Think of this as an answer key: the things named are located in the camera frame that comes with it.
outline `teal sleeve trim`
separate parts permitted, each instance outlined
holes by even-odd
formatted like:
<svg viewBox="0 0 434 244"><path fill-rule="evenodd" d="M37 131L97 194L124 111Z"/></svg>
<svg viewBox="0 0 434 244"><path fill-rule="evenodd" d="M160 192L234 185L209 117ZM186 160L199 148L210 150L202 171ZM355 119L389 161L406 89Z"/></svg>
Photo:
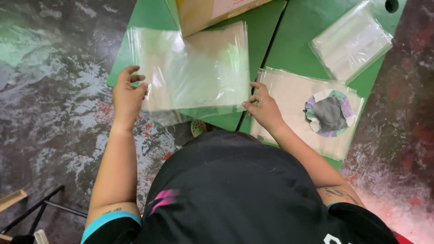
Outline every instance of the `teal sleeve trim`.
<svg viewBox="0 0 434 244"><path fill-rule="evenodd" d="M127 211L114 211L114 212L110 212L107 214L103 214L100 217L98 217L97 219L95 219L85 230L83 233L83 237L82 237L82 241L81 244L84 243L84 241L86 241L86 239L92 235L93 232L95 232L96 230L98 230L101 226L103 226L105 223L115 220L117 218L122 218L122 217L130 217L132 219L134 219L140 226L141 226L141 220L140 218L130 212Z"/></svg>
<svg viewBox="0 0 434 244"><path fill-rule="evenodd" d="M329 206L327 206L327 210L330 209L330 207L333 206L333 204L337 204L337 203L341 203L341 202L338 201L338 202L335 202L335 203L330 204Z"/></svg>

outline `purple fabric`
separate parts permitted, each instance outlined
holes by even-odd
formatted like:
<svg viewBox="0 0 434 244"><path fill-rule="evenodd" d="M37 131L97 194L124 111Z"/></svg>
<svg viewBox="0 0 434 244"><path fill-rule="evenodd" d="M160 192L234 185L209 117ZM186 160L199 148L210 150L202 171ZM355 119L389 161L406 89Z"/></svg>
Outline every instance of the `purple fabric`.
<svg viewBox="0 0 434 244"><path fill-rule="evenodd" d="M313 104L315 103L315 97L311 96L309 100L307 100L306 105L304 106L307 109L313 109Z"/></svg>
<svg viewBox="0 0 434 244"><path fill-rule="evenodd" d="M336 131L330 131L330 132L325 132L325 133L321 133L321 132L316 132L318 135L324 136L324 137L332 137Z"/></svg>
<svg viewBox="0 0 434 244"><path fill-rule="evenodd" d="M348 97L344 97L342 99L339 99L339 103L341 104L341 110L342 110L342 113L344 114L345 118L348 118L348 117L354 115L354 112L351 108L350 101L348 100Z"/></svg>

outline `cardboard box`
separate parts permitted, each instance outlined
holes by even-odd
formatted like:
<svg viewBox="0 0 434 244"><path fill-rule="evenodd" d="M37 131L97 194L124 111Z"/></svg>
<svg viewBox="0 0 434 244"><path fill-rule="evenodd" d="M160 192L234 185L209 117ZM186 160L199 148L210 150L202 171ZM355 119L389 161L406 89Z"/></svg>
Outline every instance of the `cardboard box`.
<svg viewBox="0 0 434 244"><path fill-rule="evenodd" d="M166 0L182 36L186 37L271 0Z"/></svg>

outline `green table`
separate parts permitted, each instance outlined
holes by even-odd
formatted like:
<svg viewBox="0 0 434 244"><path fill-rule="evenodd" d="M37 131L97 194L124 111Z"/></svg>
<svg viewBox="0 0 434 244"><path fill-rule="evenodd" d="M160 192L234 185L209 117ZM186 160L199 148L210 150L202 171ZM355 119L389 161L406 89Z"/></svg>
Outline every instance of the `green table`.
<svg viewBox="0 0 434 244"><path fill-rule="evenodd" d="M395 33L406 3L406 0L398 1L399 8L394 13L386 10L385 1L379 1L381 6L375 8L374 16L391 34ZM265 66L284 69L302 76L329 79L308 43L359 2L360 0L289 0ZM383 59L384 56L349 84L349 87L357 90L360 97L365 98L365 103ZM251 118L245 116L242 119L240 131L250 133ZM340 169L342 161L326 159L335 168Z"/></svg>
<svg viewBox="0 0 434 244"><path fill-rule="evenodd" d="M285 0L273 0L209 28L221 27L241 20L247 23L250 77L252 81L256 79L256 74L263 62L266 50L284 6ZM130 27L148 27L158 30L177 29L164 0L138 0L127 29ZM111 87L115 86L120 71L129 65L133 65L133 62L128 46L128 36L125 34L112 71L108 76L107 85ZM198 111L198 109L191 109L183 110L182 113L185 115L194 115L200 113L200 111ZM242 112L236 112L211 116L203 120L212 125L233 131L237 128L241 115Z"/></svg>

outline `clear plastic bag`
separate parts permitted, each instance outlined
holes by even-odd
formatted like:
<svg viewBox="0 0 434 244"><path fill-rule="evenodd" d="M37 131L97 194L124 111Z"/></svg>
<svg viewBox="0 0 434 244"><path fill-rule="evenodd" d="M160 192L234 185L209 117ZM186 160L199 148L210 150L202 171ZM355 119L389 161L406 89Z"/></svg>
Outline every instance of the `clear plastic bag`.
<svg viewBox="0 0 434 244"><path fill-rule="evenodd" d="M349 84L392 48L393 36L373 17L373 3L362 1L309 45L331 79Z"/></svg>
<svg viewBox="0 0 434 244"><path fill-rule="evenodd" d="M237 22L182 38L179 31L128 31L138 74L149 84L142 109L164 125L240 112L250 95L247 26ZM170 114L161 120L162 111Z"/></svg>
<svg viewBox="0 0 434 244"><path fill-rule="evenodd" d="M363 105L363 98L358 97L355 90L336 82L299 76L269 67L260 70L258 82L267 86L270 96L277 102L283 119L304 142L323 156L335 160L345 159ZM304 112L308 99L327 89L344 93L355 115L355 120L348 129L336 137L324 137L315 133L306 121ZM250 134L259 140L277 145L270 133L254 119Z"/></svg>

